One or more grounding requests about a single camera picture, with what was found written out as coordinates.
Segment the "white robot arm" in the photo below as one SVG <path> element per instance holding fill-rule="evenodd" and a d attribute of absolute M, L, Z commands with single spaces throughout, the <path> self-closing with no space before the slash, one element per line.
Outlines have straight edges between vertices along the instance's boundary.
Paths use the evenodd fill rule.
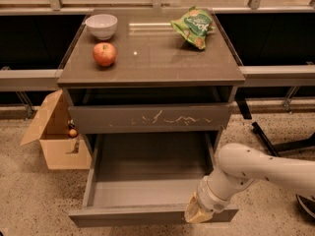
<path fill-rule="evenodd" d="M 223 146 L 213 171 L 197 185 L 184 213 L 188 223 L 202 223 L 221 213 L 230 199 L 256 180 L 291 190 L 308 201 L 315 199 L 315 162 L 267 155 L 242 144 Z"/>

